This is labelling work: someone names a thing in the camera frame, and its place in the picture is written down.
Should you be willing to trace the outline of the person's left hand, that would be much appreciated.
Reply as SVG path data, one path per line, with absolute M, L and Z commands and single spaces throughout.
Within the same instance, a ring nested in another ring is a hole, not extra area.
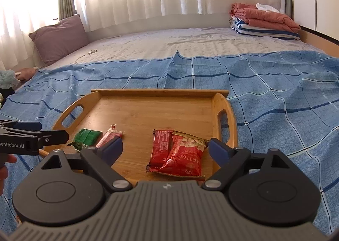
M 16 163 L 17 157 L 10 154 L 10 155 L 7 156 L 6 162 L 7 163 Z M 5 179 L 7 179 L 7 177 L 8 177 L 8 170 L 7 170 L 7 167 L 4 165 L 0 169 L 0 195 L 3 194 L 4 183 L 5 183 Z

